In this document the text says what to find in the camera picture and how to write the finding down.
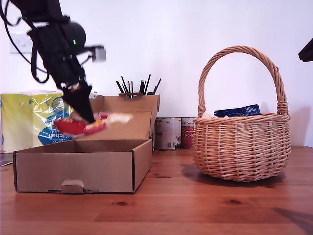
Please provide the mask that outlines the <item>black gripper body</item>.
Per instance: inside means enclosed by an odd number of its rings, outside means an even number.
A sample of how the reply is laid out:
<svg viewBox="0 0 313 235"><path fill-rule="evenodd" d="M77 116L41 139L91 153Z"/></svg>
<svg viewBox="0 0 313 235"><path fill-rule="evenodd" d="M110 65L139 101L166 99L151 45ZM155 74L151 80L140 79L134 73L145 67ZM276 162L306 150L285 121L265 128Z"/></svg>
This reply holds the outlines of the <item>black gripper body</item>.
<svg viewBox="0 0 313 235"><path fill-rule="evenodd" d="M85 71L72 53L43 53L43 65L58 89L80 89L86 86Z"/></svg>

